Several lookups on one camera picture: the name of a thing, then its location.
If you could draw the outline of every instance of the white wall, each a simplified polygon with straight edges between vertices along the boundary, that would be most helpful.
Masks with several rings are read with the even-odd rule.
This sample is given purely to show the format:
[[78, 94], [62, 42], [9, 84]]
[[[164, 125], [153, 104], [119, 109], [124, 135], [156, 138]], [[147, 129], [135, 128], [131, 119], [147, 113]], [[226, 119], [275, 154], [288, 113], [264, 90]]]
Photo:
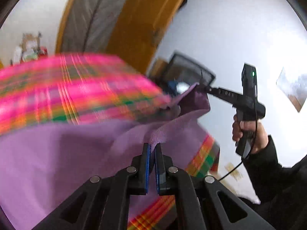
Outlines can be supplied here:
[[[188, 0], [175, 16], [156, 57], [169, 59], [178, 50], [203, 63], [216, 74], [214, 86], [242, 92], [244, 62], [255, 65], [258, 100], [267, 114], [265, 129], [273, 136], [277, 155], [292, 166], [307, 154], [307, 104], [298, 113], [276, 86], [283, 67], [307, 66], [307, 32], [286, 0]], [[231, 139], [235, 109], [212, 96], [211, 111], [200, 121], [221, 146], [219, 173], [224, 165], [240, 162]], [[255, 198], [244, 167], [236, 190]]]
[[10, 64], [23, 33], [42, 33], [41, 46], [54, 54], [58, 27], [67, 0], [20, 0], [0, 29], [0, 59]]

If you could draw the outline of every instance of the black sleeve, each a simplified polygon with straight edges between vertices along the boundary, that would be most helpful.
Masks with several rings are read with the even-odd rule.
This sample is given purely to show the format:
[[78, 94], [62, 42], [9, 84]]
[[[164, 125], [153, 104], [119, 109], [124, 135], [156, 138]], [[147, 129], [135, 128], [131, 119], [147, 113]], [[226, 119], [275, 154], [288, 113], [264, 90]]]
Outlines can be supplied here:
[[269, 136], [265, 149], [249, 156], [243, 164], [261, 203], [272, 200], [281, 191], [290, 176], [290, 168], [282, 168], [278, 163], [274, 142]]

